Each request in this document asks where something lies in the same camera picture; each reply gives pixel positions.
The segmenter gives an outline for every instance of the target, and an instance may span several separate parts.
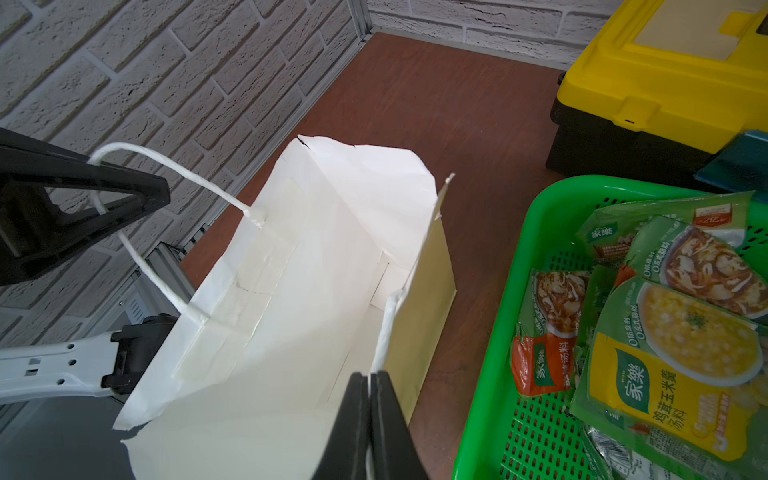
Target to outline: paper bag handle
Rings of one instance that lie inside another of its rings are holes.
[[[224,190],[221,190],[216,184],[212,184],[208,180],[202,178],[200,175],[189,171],[188,169],[177,164],[176,162],[166,157],[165,155],[159,152],[156,152],[154,150],[151,150],[149,148],[141,147],[139,145],[128,144],[124,142],[115,142],[112,144],[106,144],[103,147],[98,148],[91,155],[91,158],[88,159],[88,164],[100,165],[101,159],[104,157],[104,155],[111,153],[113,151],[118,151],[118,150],[128,150],[128,151],[132,151],[137,154],[142,154],[146,157],[151,158],[152,160],[158,162],[159,164],[162,164],[165,167],[168,167],[171,170],[175,171],[182,177],[187,178],[188,180],[192,180],[194,183],[200,185],[201,187],[207,188],[208,190],[214,192],[219,197],[222,197],[224,200],[226,200],[230,204],[240,209],[243,212],[243,215],[246,218],[253,221],[259,228],[263,226],[263,220],[258,220],[254,218],[250,211],[250,207],[248,207],[246,204],[239,201],[237,198],[228,194]],[[96,190],[91,191],[90,198],[94,207],[96,207],[96,211],[98,211],[98,213],[100,214],[107,213],[107,208],[101,202],[101,199],[98,197],[98,192]],[[174,292],[154,272],[154,270],[152,270],[152,268],[149,266],[146,260],[144,260],[144,258],[142,258],[141,255],[139,255],[139,253],[136,251],[134,246],[131,245],[131,242],[128,241],[128,237],[125,236],[125,233],[123,233],[122,230],[119,230],[117,232],[117,235],[120,241],[123,243],[123,246],[125,247],[125,249],[128,251],[128,254],[131,255],[131,258],[133,259],[133,261],[138,265],[139,270],[141,270],[141,272],[144,275],[146,275],[147,278],[150,279],[150,281],[163,293],[163,295],[165,295],[165,297],[173,304],[173,306],[176,308],[176,310],[179,311],[181,315],[186,314],[191,319],[195,320],[200,324],[205,323],[208,320],[208,315],[202,313],[197,308],[194,308],[193,306],[187,304],[184,301],[184,299],[178,296],[176,292]]]

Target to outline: barcode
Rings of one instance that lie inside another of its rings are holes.
[[[606,463],[608,463],[613,470],[616,470],[624,476],[629,474],[629,471],[632,468],[632,460],[627,447],[595,429],[592,429],[589,432],[589,435],[592,437],[595,448],[601,455],[603,455]]]

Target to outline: brick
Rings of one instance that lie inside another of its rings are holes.
[[[50,345],[52,343],[62,343],[72,339],[74,335],[82,328],[84,320],[80,318],[60,318],[46,330],[43,336],[37,341],[36,345]]]
[[[93,249],[86,250],[48,288],[24,321],[19,322],[0,339],[0,348],[31,345],[110,259],[111,257],[105,253]]]
[[[220,171],[211,182],[218,185],[222,190],[226,190],[232,184],[232,179]],[[163,241],[169,245],[179,246],[193,230],[197,230],[203,215],[210,210],[218,198],[214,192],[201,188],[197,197],[185,209],[187,214],[176,220],[176,223],[163,235]]]
[[[57,266],[39,278],[9,286],[2,295],[0,295],[0,306],[23,309],[31,308],[35,305],[37,299],[45,293],[45,290],[51,283],[56,281],[70,264],[71,261],[64,262],[62,265]],[[3,330],[4,329],[0,326],[0,333],[2,333]]]
[[[275,9],[277,4],[282,0],[253,0],[256,5],[256,10],[259,11],[262,17],[266,18],[272,14],[272,10]]]
[[[126,0],[56,2],[0,50],[0,115],[5,115]]]
[[[205,45],[168,76],[152,94],[151,102],[168,116],[176,113],[258,24],[246,2],[235,8]]]
[[[0,339],[3,334],[22,321],[22,316],[16,313],[0,313]]]
[[[191,167],[191,170],[200,175],[202,178],[213,178],[215,173],[221,169],[221,166],[223,165],[224,160],[222,160],[220,157],[215,157],[212,154],[205,157],[204,160],[202,160],[200,163],[194,166],[194,168]],[[175,214],[181,214],[182,210],[185,210],[189,205],[192,203],[192,200],[194,199],[195,194],[197,194],[198,191],[200,191],[202,187],[198,184],[195,184],[191,180],[183,179],[179,184],[176,185],[174,190],[170,192],[170,205],[168,205],[166,208],[175,213]]]
[[[269,116],[253,129],[253,133],[237,148],[227,162],[227,169],[233,174],[241,174],[245,167],[262,151],[264,145],[282,127],[286,120],[301,104],[301,94],[293,88],[283,97]]]
[[[58,205],[61,211],[73,214],[88,205],[88,192],[79,188],[55,188],[48,197],[54,205]]]
[[[464,41],[464,29],[457,25],[432,22],[418,18],[399,17],[386,13],[371,12],[371,21],[377,27],[391,28],[392,30],[409,31],[427,37],[440,38],[449,41]]]
[[[134,0],[88,42],[88,51],[121,70],[191,0]]]
[[[313,34],[326,19],[331,9],[336,6],[335,0],[325,0],[317,3],[312,9],[299,18],[299,21],[285,34],[280,41],[280,48],[290,60],[304,45],[304,42]]]
[[[299,80],[299,86],[304,94],[308,94],[317,82],[331,69],[333,64],[346,49],[357,40],[355,26],[350,21],[342,28],[341,33],[333,39],[328,48],[310,65],[306,73]]]
[[[144,222],[147,221],[147,218],[149,218],[149,216],[136,220],[127,227],[123,227],[123,233],[130,239],[133,232],[135,232],[138,227],[141,227]],[[123,243],[120,241],[116,233],[101,239],[97,245],[112,251],[119,251],[123,248]]]
[[[572,64],[576,61],[582,50],[580,47],[557,43],[556,41],[537,41],[472,29],[467,30],[467,44],[564,64]]]
[[[203,154],[194,145],[189,143],[185,144],[182,148],[179,149],[178,155],[176,158],[174,158],[174,160],[182,167],[188,170],[192,170],[194,173],[200,175],[201,177],[210,178],[215,170],[209,171],[206,166],[213,164],[214,162],[210,161],[208,158],[206,158],[206,161],[200,162],[202,158]],[[186,200],[184,199],[186,195],[185,192],[187,190],[195,191],[198,185],[195,184],[192,180],[188,180],[177,174],[170,168],[162,167],[160,171],[157,172],[157,174],[165,177],[168,182],[168,188],[170,189],[170,204],[165,207],[166,210],[169,210],[175,214],[180,214],[182,208],[179,208],[179,206],[186,205],[189,200],[189,198]]]
[[[153,137],[147,146],[170,157],[223,99],[224,97],[212,84],[203,86],[179,110],[179,113],[174,116],[174,120],[162,132]]]
[[[576,44],[587,45],[598,34],[608,17],[569,12],[565,15],[558,38]]]
[[[623,0],[535,0],[535,4],[542,8],[556,10],[578,10],[580,12],[613,14]]]
[[[226,64],[214,75],[225,92],[232,93],[237,85],[266,57],[280,37],[304,13],[301,0],[284,0],[259,30],[237,49]]]
[[[126,197],[129,197],[130,194],[123,194],[121,192],[110,192],[109,190],[105,190],[103,192],[100,192],[98,196],[104,205],[108,205],[114,201],[122,200]]]
[[[95,274],[94,281],[88,285],[88,288],[83,293],[74,299],[74,302],[72,302],[65,314],[72,316],[92,315],[104,301],[108,300],[114,289],[120,286],[131,275],[131,272],[137,268],[131,256],[123,249],[100,272]],[[81,315],[76,315],[72,312],[78,312]]]
[[[210,150],[211,158],[215,159],[218,164],[223,164],[229,160],[234,151],[243,143],[245,137],[252,130],[245,117],[237,119],[232,128],[222,135],[216,145]]]
[[[319,36],[315,35],[248,108],[245,117],[251,125],[258,125],[272,111],[278,100],[291,89],[322,51]]]
[[[173,223],[173,220],[162,210],[154,212],[132,235],[128,236],[136,251],[145,257],[157,244],[165,230]],[[91,316],[95,310],[112,293],[114,288],[124,282],[127,276],[136,270],[136,264],[122,250],[112,261],[95,276],[94,281],[81,293],[69,306],[67,315]]]
[[[352,14],[349,13],[349,6],[346,2],[340,2],[336,8],[331,12],[328,19],[320,27],[320,34],[323,36],[323,40],[328,43],[336,37],[341,27],[343,27],[350,19]]]
[[[135,111],[129,118],[123,121],[104,141],[110,144],[115,141],[129,144],[143,145],[163,126],[163,121],[149,108]],[[116,151],[104,157],[104,161],[115,165],[125,165],[128,159],[135,154],[130,151]]]
[[[541,8],[456,0],[411,0],[414,15],[509,32],[554,37],[562,13]]]
[[[181,12],[170,29],[181,40],[181,43],[190,50],[194,50],[200,42],[219,25],[224,17],[240,3],[241,0],[222,0],[211,2],[210,0],[196,0],[189,8]]]
[[[272,50],[250,74],[237,86],[232,95],[219,105],[203,123],[203,127],[195,134],[194,139],[203,148],[210,149],[221,135],[227,131],[235,120],[248,108],[266,87],[273,81],[285,63],[276,50]]]
[[[5,127],[19,134],[48,139],[91,100],[109,77],[85,58],[56,71],[35,92],[34,100],[22,105]]]
[[[369,0],[368,9],[371,12],[410,13],[408,0]]]
[[[111,82],[51,142],[79,153],[89,153],[184,58],[181,47],[167,33],[148,49],[146,57],[120,79]]]
[[[32,15],[18,0],[3,0],[0,3],[0,40],[21,27]]]

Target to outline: soup mix packet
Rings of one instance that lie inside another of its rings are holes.
[[[584,307],[581,309],[581,321],[578,327],[576,347],[574,347],[574,375],[576,382],[584,370],[587,353],[594,336],[594,328],[598,324],[600,312],[605,306],[608,295],[614,288],[617,271],[602,265],[597,265],[592,270],[587,295],[584,297]]]
[[[597,263],[616,266],[629,251],[637,231],[659,215],[693,224],[736,248],[746,236],[746,216],[752,194],[741,192],[608,205],[596,209],[576,234],[594,252]]]
[[[618,281],[635,275],[768,323],[768,286],[739,255],[692,225],[655,217],[637,232]]]
[[[597,463],[598,472],[602,478],[613,477],[610,471],[616,472],[623,480],[682,480],[680,477],[659,465],[654,464],[637,452],[633,452],[595,427],[584,425],[584,450],[590,457],[590,466]]]
[[[636,276],[595,330],[571,412],[682,478],[768,478],[768,328]]]
[[[589,272],[532,270],[510,347],[512,375],[525,396],[571,388],[573,351]]]

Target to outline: brown wooden surface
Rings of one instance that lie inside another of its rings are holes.
[[[525,212],[561,178],[544,166],[559,73],[379,33],[289,136],[407,148],[440,185],[456,173],[442,215],[458,294],[410,424],[433,480],[451,476]],[[242,201],[253,202],[278,156],[243,189]],[[184,258],[195,285],[240,218],[227,209]]]

